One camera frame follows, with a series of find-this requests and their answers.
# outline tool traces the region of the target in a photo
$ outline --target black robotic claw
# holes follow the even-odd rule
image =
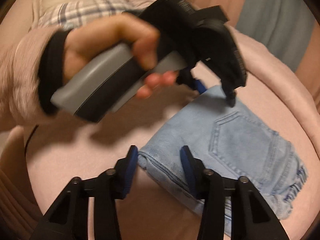
[[[188,146],[180,153],[191,194],[204,199],[198,240],[222,240],[225,197],[231,197],[232,240],[289,240],[281,223],[247,177],[221,177],[192,156]],[[96,240],[121,240],[115,199],[130,190],[138,158],[131,146],[127,157],[98,177],[73,178],[39,222],[30,240],[87,240],[88,198],[94,197]]]
[[[198,240],[222,240],[225,197],[231,197],[232,240],[289,240],[278,218],[247,177],[224,178],[192,156],[180,152],[190,193],[204,199]]]
[[[220,6],[195,10],[187,0],[157,0],[139,17],[161,32],[158,60],[176,50],[187,63],[188,67],[180,71],[178,84],[196,90],[190,70],[202,61],[221,79],[227,103],[235,105],[235,89],[246,86],[247,74]]]
[[[87,240],[88,200],[94,197],[94,236],[96,240],[121,240],[115,199],[129,193],[138,160],[131,146],[126,158],[98,177],[73,178],[38,223],[30,240]]]

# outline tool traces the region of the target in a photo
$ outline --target denim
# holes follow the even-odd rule
[[[201,215],[204,201],[188,192],[180,149],[188,145],[223,177],[247,176],[279,219],[287,218],[292,201],[307,179],[293,145],[271,130],[238,98],[226,105],[214,86],[173,116],[140,150],[139,165],[186,207]],[[225,233],[231,233],[231,202],[226,199]]]

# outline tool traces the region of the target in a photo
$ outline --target screw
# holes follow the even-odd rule
[[[241,176],[239,178],[239,180],[242,182],[242,183],[248,183],[249,182],[249,179],[246,177],[246,176]]]
[[[107,174],[107,175],[114,175],[114,174],[116,174],[116,170],[115,170],[115,169],[108,169],[108,170],[106,171],[106,174]]]
[[[213,174],[214,174],[214,171],[211,170],[211,169],[204,169],[204,170],[203,170],[203,173],[204,173],[205,175],[213,175]]]
[[[72,183],[73,184],[78,184],[81,181],[81,178],[79,177],[74,177]]]

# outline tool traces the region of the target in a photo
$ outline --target hand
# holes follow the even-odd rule
[[[120,40],[132,42],[132,54],[145,70],[157,64],[156,48],[159,31],[149,23],[123,13],[97,19],[72,30],[65,42],[63,77],[67,83],[95,56]],[[177,74],[169,71],[163,75],[153,73],[145,79],[145,85],[137,92],[138,98],[147,98],[159,86],[173,85]]]

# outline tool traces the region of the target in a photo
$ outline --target plaid shirt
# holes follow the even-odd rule
[[[78,28],[104,16],[120,14],[133,10],[126,0],[84,0],[63,3],[46,12],[38,27],[60,25],[66,29]]]

